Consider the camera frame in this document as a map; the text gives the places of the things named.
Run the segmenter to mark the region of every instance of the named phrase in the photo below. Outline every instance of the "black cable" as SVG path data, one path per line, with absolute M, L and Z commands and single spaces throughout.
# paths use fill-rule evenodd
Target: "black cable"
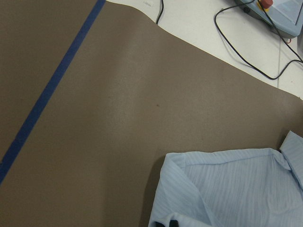
M 262 10 L 263 12 L 265 13 L 266 17 L 269 19 L 269 21 L 271 22 L 271 25 L 274 27 L 274 29 L 276 30 L 276 32 L 278 33 L 280 39 L 283 40 L 283 42 L 285 43 L 285 45 L 299 58 L 299 60 L 297 59 L 294 59 L 294 60 L 291 60 L 290 62 L 288 62 L 285 67 L 282 69 L 282 71 L 279 73 L 279 75 L 275 78 L 273 77 L 270 77 L 269 75 L 267 75 L 266 73 L 264 73 L 263 71 L 261 71 L 260 69 L 258 69 L 256 66 L 252 65 L 251 63 L 249 63 L 247 60 L 245 60 L 242 55 L 233 47 L 233 45 L 229 42 L 229 40 L 226 38 L 226 36 L 223 34 L 223 32 L 221 31 L 221 29 L 219 28 L 218 24 L 217 24 L 217 16 L 226 11 L 226 10 L 229 10 L 229 9 L 232 9 L 232 8 L 235 8 L 235 7 L 240 7 L 240 6 L 244 6 L 244 5 L 248 5 L 248 4 L 251 4 L 253 3 L 255 0 L 252 0 L 252 1 L 249 1 L 249 2 L 246 2 L 246 3 L 240 3 L 240 4 L 237 4 L 237 5 L 234 5 L 234 6 L 230 6 L 228 8 L 225 8 L 225 9 L 222 9 L 220 10 L 219 12 L 216 13 L 216 15 L 214 16 L 214 24 L 216 26 L 216 28 L 218 29 L 218 31 L 220 32 L 220 34 L 222 35 L 222 37 L 226 40 L 226 42 L 228 43 L 228 45 L 233 49 L 233 51 L 235 51 L 235 53 L 246 63 L 248 64 L 249 66 L 251 66 L 253 69 L 255 69 L 256 71 L 258 71 L 259 73 L 261 73 L 263 76 L 265 76 L 266 78 L 268 79 L 271 79 L 271 80 L 275 80 L 275 79 L 278 79 L 282 74 L 283 72 L 286 70 L 286 68 L 289 66 L 290 63 L 296 61 L 296 62 L 300 62 L 300 63 L 303 63 L 303 60 L 300 58 L 300 56 L 287 44 L 287 42 L 284 40 L 284 38 L 281 36 L 279 30 L 277 29 L 276 25 L 274 24 L 274 22 L 272 21 L 272 19 L 270 18 L 270 16 L 267 14 L 267 12 L 265 11 L 264 7 L 262 6 L 262 4 L 260 3 L 260 1 L 258 0 L 258 3 L 260 4 L 260 6 L 262 7 Z
M 164 2 L 163 2 L 163 0 L 161 0 L 161 12 L 159 13 L 159 15 L 157 17 L 156 24 L 159 23 L 159 20 L 160 20 L 160 17 L 162 15 L 162 13 L 163 13 L 163 10 L 164 10 Z

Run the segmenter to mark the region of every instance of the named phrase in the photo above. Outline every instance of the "blue painter's tape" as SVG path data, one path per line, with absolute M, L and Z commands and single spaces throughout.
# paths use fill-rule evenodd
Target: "blue painter's tape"
M 0 164 L 0 184 L 8 173 L 10 167 L 12 166 L 14 160 L 22 149 L 24 143 L 26 142 L 30 132 L 38 121 L 42 111 L 50 100 L 53 92 L 56 90 L 61 78 L 65 74 L 68 66 L 70 65 L 73 57 L 75 56 L 77 50 L 81 46 L 86 34 L 88 33 L 90 27 L 94 23 L 96 17 L 104 6 L 105 0 L 98 0 L 86 18 L 84 24 L 82 25 L 80 31 L 78 32 L 76 38 L 72 42 L 59 66 L 57 67 L 55 73 L 53 74 L 50 81 L 47 83 L 45 89 L 41 93 L 34 107 L 30 111 L 23 125 L 21 126 L 19 132 L 17 133 L 14 141 L 10 145 L 6 154 L 4 155 L 2 162 Z

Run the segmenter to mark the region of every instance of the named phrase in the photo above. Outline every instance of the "brown surface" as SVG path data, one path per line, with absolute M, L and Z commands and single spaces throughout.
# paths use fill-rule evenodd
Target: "brown surface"
M 147 226 L 166 153 L 302 126 L 299 98 L 107 2 L 0 187 L 0 226 Z
M 95 2 L 0 1 L 0 157 Z

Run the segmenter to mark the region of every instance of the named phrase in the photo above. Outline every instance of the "blue fabric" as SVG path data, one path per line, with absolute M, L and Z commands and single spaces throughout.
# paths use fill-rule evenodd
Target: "blue fabric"
M 303 139 L 289 132 L 281 151 L 167 154 L 149 227 L 302 227 Z

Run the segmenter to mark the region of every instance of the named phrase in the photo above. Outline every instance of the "white surface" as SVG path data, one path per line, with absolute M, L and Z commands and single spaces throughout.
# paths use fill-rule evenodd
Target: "white surface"
M 132 6 L 153 21 L 160 10 L 160 0 L 109 0 Z M 269 80 L 247 66 L 223 40 L 214 25 L 214 15 L 222 8 L 234 5 L 233 0 L 164 0 L 164 12 L 159 26 L 176 37 L 208 52 L 236 68 L 274 87 L 303 99 L 303 66 L 292 63 L 278 80 Z M 279 37 L 262 21 L 233 8 L 220 14 L 218 25 L 223 33 L 250 63 L 271 77 L 296 56 L 284 47 Z M 297 51 L 296 39 L 291 47 Z

